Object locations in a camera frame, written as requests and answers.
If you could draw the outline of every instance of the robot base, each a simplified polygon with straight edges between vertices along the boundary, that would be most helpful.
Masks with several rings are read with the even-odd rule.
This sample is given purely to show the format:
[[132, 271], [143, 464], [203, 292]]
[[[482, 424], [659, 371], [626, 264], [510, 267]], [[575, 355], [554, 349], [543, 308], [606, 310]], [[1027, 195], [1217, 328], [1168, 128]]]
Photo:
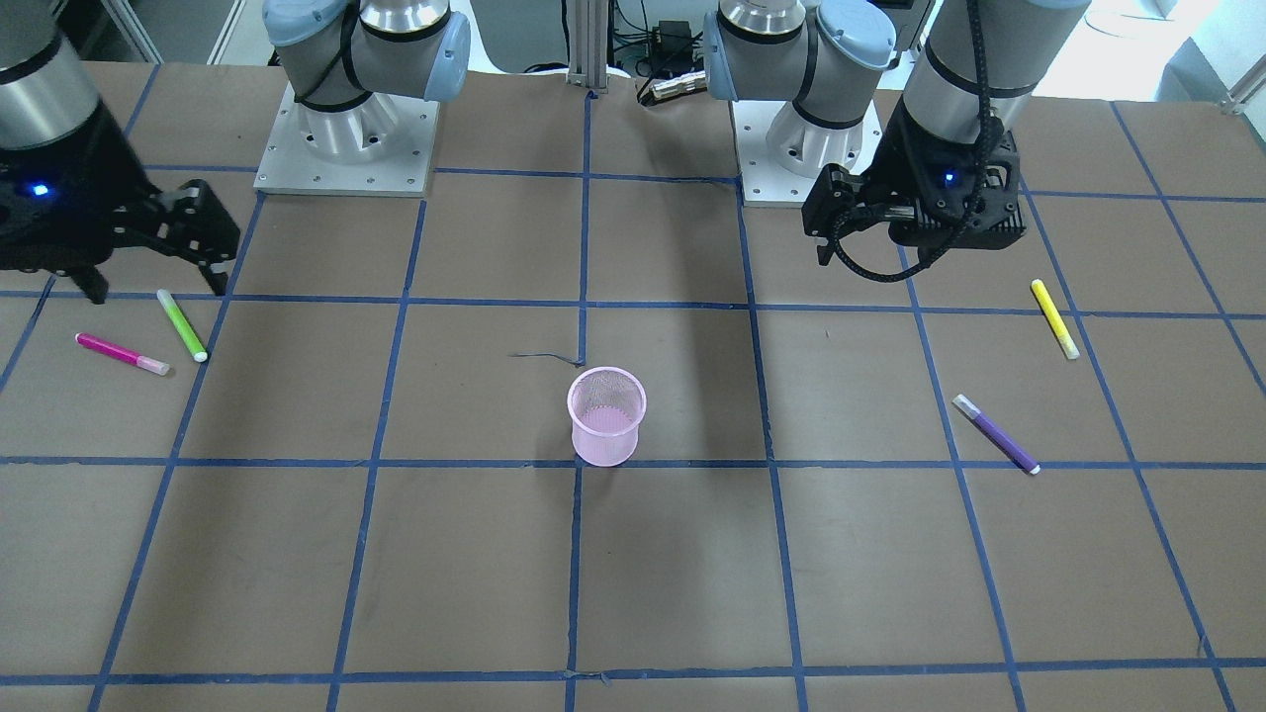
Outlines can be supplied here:
[[[812, 177], [796, 175], [781, 165], [771, 155], [766, 136], [774, 119], [786, 101], [733, 101], [730, 103], [734, 122], [734, 148], [738, 151], [738, 166], [743, 174], [743, 204], [753, 208], [798, 208], [809, 195], [817, 174]], [[875, 148], [882, 127], [875, 104], [866, 108], [862, 119], [862, 146], [857, 156], [827, 157], [827, 162], [839, 163], [852, 174], [866, 170], [875, 157]]]
[[281, 108], [260, 160], [254, 188], [286, 195], [377, 195], [425, 198], [439, 125], [439, 104], [409, 96], [391, 96], [399, 125], [384, 138], [380, 160], [335, 163], [306, 146], [299, 127], [294, 89], [286, 86]]

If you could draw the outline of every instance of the grid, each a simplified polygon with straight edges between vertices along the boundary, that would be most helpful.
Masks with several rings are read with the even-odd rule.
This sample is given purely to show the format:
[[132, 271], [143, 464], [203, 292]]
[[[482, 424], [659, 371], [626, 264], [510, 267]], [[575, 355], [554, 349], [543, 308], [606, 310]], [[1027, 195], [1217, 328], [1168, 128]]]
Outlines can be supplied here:
[[[146, 101], [151, 94], [151, 89], [154, 85], [154, 80], [158, 76], [158, 68], [151, 72], [146, 87], [132, 113], [128, 123], [127, 132], [132, 132], [138, 118], [144, 109]], [[761, 303], [758, 300], [756, 286], [753, 283], [753, 267], [752, 256], [748, 245], [748, 232], [744, 222], [743, 204], [742, 204], [742, 188], [738, 179], [727, 176], [700, 176], [700, 177], [663, 177], [663, 176], [651, 176], [651, 175], [624, 175], [624, 174], [599, 174], [591, 170], [591, 124], [592, 124], [592, 104], [596, 96], [590, 94], [584, 98], [584, 168], [579, 172], [570, 171], [525, 171], [525, 170], [494, 170], [494, 168], [462, 168], [462, 167], [441, 167], [437, 168], [439, 174], [466, 174], [466, 175], [506, 175], [506, 176], [523, 176], [523, 177], [562, 177], [562, 179], [575, 179], [580, 180], [582, 184], [582, 198], [581, 198], [581, 236], [580, 236], [580, 283], [576, 300], [536, 300], [536, 299], [451, 299], [451, 298], [428, 298], [418, 296], [413, 294], [414, 289], [414, 274], [419, 258], [419, 252], [422, 245], [425, 239], [425, 217], [427, 217], [427, 204], [423, 203], [418, 215], [417, 224], [413, 234], [413, 242], [409, 253], [409, 265], [405, 272], [404, 284], [401, 286], [398, 298], [387, 296], [348, 296], [348, 295], [270, 295], [270, 294], [238, 294], [237, 284], [238, 277], [242, 272], [242, 266], [247, 262], [251, 253], [252, 238], [254, 236], [256, 228], [260, 222], [260, 215], [267, 203], [267, 196], [258, 195], [254, 203], [254, 209], [249, 223], [244, 229], [244, 238], [242, 248], [239, 251], [239, 257], [237, 265], [234, 266], [233, 275], [228, 286], [228, 295], [224, 298], [215, 298], [206, 294], [177, 294], [181, 300], [191, 302], [211, 302], [218, 303], [218, 312], [214, 321], [214, 327], [208, 338], [209, 351], [215, 350], [216, 342], [220, 338], [222, 328], [225, 322], [225, 317], [229, 309], [235, 303], [249, 303], [249, 302], [304, 302], [304, 303], [339, 303], [339, 304], [382, 304], [382, 305], [395, 305], [396, 318], [394, 336], [391, 341], [390, 356], [386, 365], [386, 376], [382, 385], [382, 402], [379, 410], [377, 422], [375, 427], [372, 452], [367, 460], [353, 460], [353, 459], [251, 459], [251, 457], [238, 457], [238, 459], [225, 459], [225, 457], [190, 457], [182, 456], [181, 450], [185, 442], [185, 436], [187, 433], [190, 421], [194, 416], [195, 407], [197, 404], [199, 397], [203, 391], [203, 384], [208, 374], [208, 367], [203, 366], [197, 370], [195, 376], [187, 403], [184, 408], [184, 413], [180, 421], [177, 435], [171, 445], [170, 454], [166, 457], [116, 457], [116, 456], [91, 456], [91, 455], [76, 455], [68, 454], [65, 456], [37, 456], [37, 455], [23, 455], [23, 454], [9, 454], [0, 456], [0, 465], [4, 464], [27, 464], [27, 465], [62, 465], [62, 464], [81, 464], [81, 465], [125, 465], [125, 466], [161, 466], [162, 479], [160, 481], [157, 494], [149, 512], [148, 522], [144, 530], [142, 544], [135, 554], [135, 563], [132, 570], [132, 575], [128, 582], [127, 590], [123, 595], [123, 603], [118, 613], [116, 622], [110, 636], [105, 656], [101, 660], [100, 671], [96, 675], [0, 675], [0, 688], [27, 688], [27, 687], [58, 687], [58, 685], [90, 685], [92, 688], [92, 696], [89, 702], [89, 712], [95, 712], [100, 704], [103, 694], [108, 687], [113, 685], [175, 685], [175, 684], [270, 684], [270, 685], [284, 685], [284, 684], [296, 684], [296, 685], [327, 685], [327, 709], [333, 712], [338, 709], [341, 692], [346, 685], [366, 684], [366, 683], [465, 683], [465, 682], [525, 682], [525, 683], [561, 683], [565, 688], [565, 702], [563, 707], [566, 712], [572, 712], [576, 708], [576, 690], [581, 680], [585, 684], [598, 684], [594, 680], [600, 680], [603, 683], [609, 680], [636, 680], [636, 679], [710, 679], [710, 678], [725, 678], [725, 679], [742, 679], [742, 678], [786, 678], [795, 683], [798, 707], [801, 712], [806, 712], [810, 708], [809, 692], [806, 688], [806, 680], [817, 678], [853, 678], [853, 677], [919, 677], [919, 675], [974, 675], [974, 674], [1005, 674], [1010, 685], [1012, 694], [1014, 697], [1014, 703], [1017, 709], [1025, 709], [1025, 697], [1024, 689], [1020, 679], [1022, 673], [1041, 673], [1041, 671], [1074, 671], [1074, 670], [1153, 670], [1153, 669], [1201, 669], [1209, 670], [1218, 685], [1222, 696], [1222, 701], [1227, 709], [1236, 709], [1236, 703], [1232, 697], [1232, 690], [1228, 687], [1223, 671], [1228, 669], [1244, 669], [1244, 668], [1266, 668], [1266, 656], [1257, 658], [1222, 658], [1219, 656], [1213, 646], [1213, 641], [1208, 635], [1205, 626], [1201, 621], [1200, 613], [1196, 608], [1195, 601], [1189, 590], [1186, 578], [1184, 571], [1179, 566], [1177, 556], [1170, 544], [1169, 535], [1166, 532], [1165, 523], [1162, 522], [1160, 511], [1153, 500], [1147, 473], [1151, 470], [1204, 470], [1204, 471], [1261, 471], [1266, 470], [1266, 462], [1258, 461], [1244, 461], [1244, 462], [1215, 462], [1215, 461], [1147, 461], [1136, 457], [1134, 447], [1131, 442], [1131, 436], [1127, 432], [1124, 421], [1118, 409], [1117, 400], [1114, 398], [1113, 390], [1109, 386], [1108, 378], [1105, 376], [1104, 367], [1100, 364], [1099, 355], [1091, 341], [1091, 333], [1086, 326], [1086, 318], [1105, 318], [1105, 319], [1190, 319], [1190, 321], [1215, 321], [1224, 324], [1229, 336], [1232, 337], [1241, 357], [1243, 359], [1244, 367], [1252, 375], [1258, 390], [1262, 397], [1266, 397], [1266, 385], [1263, 385], [1261, 370], [1253, 361], [1250, 350], [1246, 347], [1243, 338], [1237, 328], [1238, 324], [1246, 322], [1260, 322], [1266, 319], [1266, 314], [1262, 313], [1239, 313], [1228, 312], [1223, 307], [1223, 302], [1219, 299], [1213, 283], [1205, 274], [1200, 260], [1196, 256], [1195, 250], [1193, 250], [1188, 236], [1184, 233], [1181, 224], [1172, 209], [1174, 203], [1184, 201], [1214, 201], [1214, 203], [1266, 203], [1266, 198], [1243, 198], [1243, 196], [1198, 196], [1198, 195], [1167, 195], [1162, 191], [1160, 182], [1152, 174], [1148, 166], [1147, 158], [1143, 156], [1142, 149], [1131, 134], [1131, 129], [1122, 117], [1120, 110], [1113, 105], [1113, 113], [1119, 123], [1120, 130], [1125, 134], [1129, 144], [1143, 171], [1147, 175], [1155, 194], [1095, 194], [1095, 193], [1070, 193], [1070, 191], [1041, 191], [1029, 190], [1025, 185], [1022, 191], [1028, 203], [1029, 214], [1032, 215], [1036, 236], [1029, 236], [1029, 239], [1039, 237], [1044, 251], [1050, 256], [1053, 265], [1057, 280], [1060, 283], [1060, 291], [1062, 293], [1067, 309], [1062, 313], [1071, 317], [1075, 326], [1077, 336], [1084, 345], [1085, 356], [1094, 370], [1095, 379], [1101, 390], [1103, 398], [1106, 402], [1106, 407], [1112, 416], [1112, 422], [1115, 427], [1117, 435], [1125, 452], [1124, 460], [1058, 460], [1058, 461], [1043, 461], [1043, 467], [1050, 470], [1127, 470], [1133, 474], [1138, 489], [1146, 503], [1151, 522], [1155, 527], [1155, 533], [1158, 537], [1165, 556], [1167, 559], [1169, 566], [1172, 571], [1174, 579], [1179, 590], [1181, 592], [1182, 602], [1190, 616], [1190, 623], [1195, 631], [1195, 636], [1200, 641], [1203, 649], [1203, 656], [1190, 656], [1190, 658], [1165, 658], [1165, 659], [1105, 659], [1105, 660], [1024, 660], [1017, 659], [1012, 649], [1012, 641], [1008, 631], [1006, 616], [998, 593], [998, 585], [994, 576], [994, 566], [991, 565], [989, 552], [985, 546], [985, 536], [981, 531], [981, 524], [977, 519], [976, 505], [972, 498], [972, 489], [968, 484], [966, 475], [967, 470], [1006, 470], [1012, 465], [1004, 461], [994, 460], [968, 460], [960, 455], [958, 443], [953, 436], [951, 428], [950, 409], [947, 408], [944, 397], [941, 388], [941, 376], [938, 374], [937, 362], [934, 359], [932, 340], [929, 337], [929, 329], [925, 324], [925, 317], [933, 314], [958, 314], [958, 315], [1038, 315], [1037, 309], [1031, 308], [967, 308], [967, 307], [934, 307], [923, 305], [920, 303], [918, 290], [915, 284], [906, 283], [909, 305], [867, 305], [867, 304], [771, 304]], [[148, 166], [151, 170], [196, 170], [196, 171], [227, 171], [227, 172], [253, 172], [254, 168], [249, 166], [241, 167], [224, 167], [224, 166], [185, 166], [185, 165], [152, 165]], [[746, 303], [739, 302], [638, 302], [638, 300], [592, 300], [589, 296], [589, 250], [590, 250], [590, 199], [591, 199], [591, 186], [594, 181], [651, 181], [651, 182], [709, 182], [727, 185], [733, 189], [734, 193], [734, 210], [738, 222], [738, 239], [742, 252], [742, 266], [743, 266], [743, 284], [746, 288]], [[1196, 312], [1124, 312], [1124, 310], [1081, 310], [1074, 298], [1072, 289], [1069, 285], [1065, 272], [1061, 269], [1060, 260], [1056, 255], [1053, 243], [1048, 236], [1046, 224], [1042, 220], [1042, 214], [1038, 208], [1034, 196], [1063, 196], [1063, 198], [1093, 198], [1093, 199], [1108, 199], [1108, 200], [1148, 200], [1158, 203], [1166, 212], [1174, 229], [1176, 231], [1179, 239], [1182, 243], [1186, 256], [1195, 267], [1203, 288], [1208, 291], [1215, 310], [1213, 313], [1196, 313]], [[908, 258], [904, 251], [898, 251], [899, 260], [903, 266], [908, 265]], [[51, 277], [42, 290], [8, 290], [0, 293], [0, 296], [5, 298], [34, 298], [37, 299], [35, 307], [27, 322], [22, 336], [13, 350], [8, 364], [3, 374], [0, 374], [0, 390], [3, 390], [16, 365], [22, 359], [23, 351], [30, 340], [32, 332], [34, 331], [46, 305], [49, 300], [56, 299], [81, 299], [77, 293], [71, 291], [53, 291], [56, 277]], [[113, 293], [111, 299], [115, 300], [139, 300], [151, 299], [148, 293]], [[757, 469], [766, 470], [768, 473], [768, 486], [774, 503], [774, 521], [777, 533], [777, 550], [779, 560], [782, 578], [782, 589], [785, 597], [786, 618], [787, 618], [787, 636], [791, 654], [790, 665], [777, 665], [777, 666], [757, 666], [757, 668], [685, 668], [685, 669], [610, 669], [600, 673], [580, 671], [577, 670], [577, 647], [579, 647], [579, 627], [580, 627], [580, 597], [581, 592], [581, 532], [582, 532], [582, 495], [585, 492], [586, 471], [589, 470], [579, 460], [549, 460], [549, 459], [533, 459], [533, 460], [480, 460], [480, 459], [443, 459], [443, 460], [423, 460], [423, 459], [390, 459], [384, 457], [384, 440], [387, 432], [387, 423], [391, 416], [391, 402], [395, 388], [396, 369], [400, 360], [401, 341], [405, 334], [405, 326], [409, 314], [409, 307], [411, 305], [452, 305], [452, 307], [536, 307], [536, 308], [551, 308], [551, 309], [576, 309], [577, 312], [577, 360], [581, 362], [586, 361], [586, 342], [587, 342], [587, 324], [589, 324], [589, 310], [595, 308], [601, 309], [689, 309], [689, 310], [730, 310], [730, 312], [746, 312], [748, 317], [748, 323], [751, 328], [751, 343], [752, 343], [752, 356], [756, 367], [756, 385], [757, 395], [760, 402], [760, 419], [761, 419], [761, 432], [763, 436], [763, 459], [734, 459], [734, 460], [665, 460], [655, 459], [646, 460], [639, 459], [630, 461], [624, 465], [624, 467], [630, 470], [637, 469]], [[775, 452], [775, 438], [772, 435], [771, 414], [770, 414], [770, 397], [767, 393], [766, 383], [766, 360], [762, 350], [761, 338], [761, 314], [767, 312], [841, 312], [841, 313], [890, 313], [890, 314], [910, 314], [914, 319], [915, 327], [918, 329], [919, 343], [922, 345], [923, 360], [927, 366], [927, 378], [931, 380], [932, 389], [936, 394], [937, 414], [939, 426], [943, 431], [943, 437], [950, 454], [948, 459], [932, 459], [932, 460], [789, 460], [780, 459]], [[180, 466], [233, 466], [233, 467], [304, 467], [304, 469], [335, 469], [335, 467], [354, 467], [365, 469], [365, 497], [363, 508], [360, 517], [358, 536], [354, 542], [354, 554], [352, 559], [351, 578], [347, 585], [346, 604], [343, 607], [343, 616], [338, 635], [338, 647], [334, 658], [334, 666], [329, 673], [323, 674], [310, 674], [310, 673], [277, 673], [277, 674], [246, 674], [246, 673], [233, 673], [233, 671], [190, 671], [181, 674], [120, 674], [113, 670], [115, 654], [119, 650], [120, 641], [123, 639], [124, 630], [128, 623], [129, 612], [137, 593], [137, 588], [144, 574], [147, 556], [149, 552], [151, 544], [154, 538], [156, 528], [161, 513], [163, 511], [163, 504], [166, 500], [168, 485], [172, 480], [173, 473]], [[360, 592], [360, 583], [362, 575], [362, 568], [365, 563], [366, 544], [371, 536], [371, 523], [373, 521], [373, 508], [375, 508], [375, 493], [377, 488], [377, 478], [380, 471], [384, 469], [518, 469], [518, 467], [538, 467], [538, 469], [568, 469], [573, 471], [573, 485], [572, 485], [572, 521], [570, 527], [571, 536], [571, 552], [568, 564], [568, 582], [567, 582], [567, 658], [566, 666], [562, 670], [503, 670], [503, 671], [479, 671], [479, 670], [465, 670], [465, 671], [347, 671], [346, 661], [348, 654], [349, 639], [352, 636], [353, 627], [353, 614], [357, 607], [357, 597]], [[937, 664], [918, 664], [918, 665], [806, 665], [804, 661], [804, 655], [801, 652], [801, 636], [800, 636], [800, 622], [796, 607], [796, 588], [794, 582], [794, 569], [791, 560], [791, 551], [789, 546], [787, 535], [787, 522], [784, 507], [784, 494], [782, 494], [782, 474], [785, 470], [795, 469], [812, 469], [812, 467], [833, 467], [833, 469], [858, 469], [858, 470], [898, 470], [898, 469], [912, 469], [912, 467], [927, 467], [927, 469], [948, 469], [955, 473], [955, 479], [957, 483], [958, 493], [962, 499], [963, 513], [967, 518], [971, 536], [975, 544], [976, 555], [979, 557], [979, 564], [981, 574], [984, 576], [984, 584], [989, 594], [989, 603], [994, 622], [996, 625], [998, 636], [1003, 651], [1001, 663], [937, 663]]]

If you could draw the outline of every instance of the purple marker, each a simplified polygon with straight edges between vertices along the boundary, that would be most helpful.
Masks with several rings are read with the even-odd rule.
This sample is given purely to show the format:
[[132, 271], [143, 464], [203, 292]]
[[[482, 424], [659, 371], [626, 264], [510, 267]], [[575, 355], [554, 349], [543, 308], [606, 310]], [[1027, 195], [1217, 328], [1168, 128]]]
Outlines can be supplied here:
[[151, 374], [158, 374], [160, 376], [167, 375], [167, 370], [171, 369], [167, 364], [158, 361], [156, 359], [149, 359], [148, 356], [142, 356], [130, 348], [124, 348], [118, 343], [110, 343], [104, 338], [95, 337], [90, 333], [77, 333], [75, 334], [75, 343], [78, 343], [84, 348], [90, 348], [97, 353], [105, 353], [110, 359], [118, 359], [124, 364], [130, 364], [138, 369], [144, 369]]
[[963, 416], [967, 416], [967, 419], [971, 421], [972, 424], [980, 429], [980, 432], [985, 433], [985, 437], [996, 445], [998, 448], [1010, 457], [1013, 462], [1019, 465], [1022, 470], [1031, 475], [1036, 475], [1042, 471], [1042, 465], [1038, 465], [1037, 460], [1034, 460], [1032, 455], [1024, 452], [1024, 448], [1017, 445], [1015, 441], [1012, 440], [1012, 436], [1006, 435], [1003, 428], [998, 427], [998, 423], [990, 421], [989, 416], [984, 414], [980, 408], [976, 408], [975, 403], [967, 400], [966, 395], [961, 393], [956, 395], [953, 404], [962, 410]]

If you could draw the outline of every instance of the cable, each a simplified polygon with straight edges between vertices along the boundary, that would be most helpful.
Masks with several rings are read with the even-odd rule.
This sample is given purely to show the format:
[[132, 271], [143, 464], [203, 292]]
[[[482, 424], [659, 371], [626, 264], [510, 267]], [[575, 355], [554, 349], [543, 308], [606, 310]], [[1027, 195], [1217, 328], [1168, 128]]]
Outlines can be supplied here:
[[571, 29], [567, 27], [567, 0], [562, 0], [562, 43], [567, 48], [567, 66], [571, 66]]
[[330, 58], [329, 63], [325, 65], [325, 68], [322, 70], [320, 76], [316, 77], [316, 81], [313, 82], [308, 91], [295, 94], [295, 104], [303, 104], [304, 101], [311, 99], [313, 94], [316, 94], [316, 90], [320, 89], [320, 85], [325, 84], [325, 80], [329, 79], [329, 72], [334, 71], [334, 67], [338, 66], [339, 62], [342, 62], [347, 56], [347, 52], [351, 48], [348, 42], [351, 34], [347, 32], [348, 23], [354, 22], [360, 16], [361, 0], [347, 0], [347, 5], [343, 8], [343, 34], [339, 41], [338, 52]]
[[953, 246], [962, 239], [962, 236], [967, 233], [967, 227], [971, 226], [972, 215], [977, 213], [981, 207], [981, 196], [985, 193], [985, 168], [989, 163], [989, 155], [994, 151], [996, 146], [996, 138], [1001, 130], [1001, 120], [994, 117], [990, 111], [989, 103], [989, 73], [985, 62], [985, 37], [984, 30], [980, 24], [980, 6], [977, 0], [966, 0], [967, 4], [967, 24], [971, 27], [971, 47], [972, 54], [976, 62], [976, 98], [979, 104], [977, 119], [980, 120], [980, 134], [976, 136], [976, 143], [972, 146], [975, 153], [975, 171], [976, 181], [971, 188], [971, 196], [967, 198], [966, 205], [962, 209], [962, 218], [955, 224], [953, 231], [946, 237], [944, 242], [937, 246], [936, 250], [929, 252], [927, 257], [923, 257], [914, 266], [901, 270], [900, 272], [885, 275], [882, 272], [875, 272], [867, 270], [866, 267], [858, 265], [852, 257], [844, 252], [844, 248], [839, 245], [844, 223], [847, 222], [847, 215], [841, 215], [836, 218], [834, 226], [830, 228], [830, 241], [829, 245], [839, 261], [844, 264], [855, 274], [861, 275], [871, 281], [879, 283], [895, 283], [903, 281], [913, 277], [914, 275], [922, 272], [931, 267], [937, 260], [943, 257]]

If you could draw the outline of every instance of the pink mesh cup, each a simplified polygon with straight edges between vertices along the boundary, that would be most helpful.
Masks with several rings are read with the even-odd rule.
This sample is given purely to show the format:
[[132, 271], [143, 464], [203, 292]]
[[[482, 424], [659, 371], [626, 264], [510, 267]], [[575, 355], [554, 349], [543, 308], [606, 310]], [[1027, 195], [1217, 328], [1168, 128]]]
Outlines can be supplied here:
[[614, 467], [637, 448], [646, 390], [633, 374], [600, 366], [580, 374], [567, 390], [571, 443], [590, 465]]

